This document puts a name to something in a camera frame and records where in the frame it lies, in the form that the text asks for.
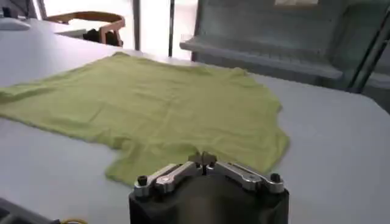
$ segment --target table surface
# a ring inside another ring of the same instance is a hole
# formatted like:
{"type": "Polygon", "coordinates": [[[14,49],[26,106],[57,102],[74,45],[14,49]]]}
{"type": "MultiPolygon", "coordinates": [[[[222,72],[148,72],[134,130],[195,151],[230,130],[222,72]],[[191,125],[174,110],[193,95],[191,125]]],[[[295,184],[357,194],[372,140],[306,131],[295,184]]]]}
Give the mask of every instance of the table surface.
{"type": "MultiPolygon", "coordinates": [[[[0,32],[0,86],[48,77],[125,51],[31,29],[0,32]]],[[[367,97],[251,74],[283,105],[291,138],[275,167],[290,191],[290,223],[388,223],[390,116],[367,97]]],[[[0,197],[51,219],[128,223],[130,187],[105,178],[117,154],[0,119],[0,197]]]]}

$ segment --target metal bracket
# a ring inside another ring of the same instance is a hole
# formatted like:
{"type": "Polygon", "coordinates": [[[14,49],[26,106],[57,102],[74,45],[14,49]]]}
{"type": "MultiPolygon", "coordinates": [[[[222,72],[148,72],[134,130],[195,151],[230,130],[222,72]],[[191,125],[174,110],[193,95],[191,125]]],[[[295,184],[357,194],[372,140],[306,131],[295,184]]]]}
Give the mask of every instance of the metal bracket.
{"type": "Polygon", "coordinates": [[[140,184],[138,181],[134,183],[134,195],[136,197],[147,197],[150,195],[151,188],[153,187],[155,180],[170,171],[176,169],[180,165],[177,164],[169,164],[166,167],[160,169],[159,171],[153,173],[152,175],[147,177],[147,182],[145,185],[140,184]]]}
{"type": "Polygon", "coordinates": [[[262,185],[266,186],[271,193],[282,193],[284,182],[276,173],[266,177],[246,166],[236,163],[216,162],[207,165],[207,173],[212,175],[223,175],[238,182],[248,191],[258,191],[262,185]]]}
{"type": "Polygon", "coordinates": [[[171,173],[160,176],[156,180],[156,187],[161,190],[163,194],[172,192],[176,185],[180,183],[185,177],[191,177],[202,174],[202,167],[192,161],[187,161],[185,164],[173,170],[171,173]]]}

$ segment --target yellow cable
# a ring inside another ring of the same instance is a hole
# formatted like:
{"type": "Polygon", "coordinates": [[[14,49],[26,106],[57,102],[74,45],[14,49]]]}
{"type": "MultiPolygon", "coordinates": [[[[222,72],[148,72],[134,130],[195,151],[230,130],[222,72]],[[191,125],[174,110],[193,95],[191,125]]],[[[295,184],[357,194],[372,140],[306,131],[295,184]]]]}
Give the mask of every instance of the yellow cable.
{"type": "Polygon", "coordinates": [[[64,221],[61,221],[61,224],[88,224],[88,223],[82,219],[66,219],[64,221]]]}

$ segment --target bolt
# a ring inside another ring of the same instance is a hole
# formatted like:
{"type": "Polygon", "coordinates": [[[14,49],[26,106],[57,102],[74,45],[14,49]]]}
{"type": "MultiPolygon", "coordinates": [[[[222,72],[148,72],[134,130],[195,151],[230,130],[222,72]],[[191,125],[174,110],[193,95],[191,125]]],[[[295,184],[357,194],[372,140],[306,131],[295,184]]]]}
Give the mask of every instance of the bolt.
{"type": "Polygon", "coordinates": [[[282,179],[280,178],[280,175],[277,173],[271,174],[271,181],[274,183],[280,183],[282,179]]]}
{"type": "Polygon", "coordinates": [[[140,186],[147,185],[147,176],[139,176],[136,180],[140,186]]]}

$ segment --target wooden chair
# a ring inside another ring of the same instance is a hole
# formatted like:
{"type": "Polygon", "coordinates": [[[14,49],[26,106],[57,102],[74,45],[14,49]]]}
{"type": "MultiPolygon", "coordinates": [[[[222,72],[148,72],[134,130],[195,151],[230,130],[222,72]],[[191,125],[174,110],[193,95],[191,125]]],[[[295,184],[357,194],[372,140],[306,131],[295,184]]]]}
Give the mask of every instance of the wooden chair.
{"type": "Polygon", "coordinates": [[[83,19],[88,21],[102,21],[110,23],[99,28],[100,43],[107,44],[105,34],[112,30],[114,31],[114,34],[118,39],[119,45],[122,46],[121,37],[119,36],[119,29],[125,26],[123,16],[106,12],[87,11],[50,16],[47,17],[45,20],[56,23],[69,24],[69,21],[72,19],[83,19]]]}

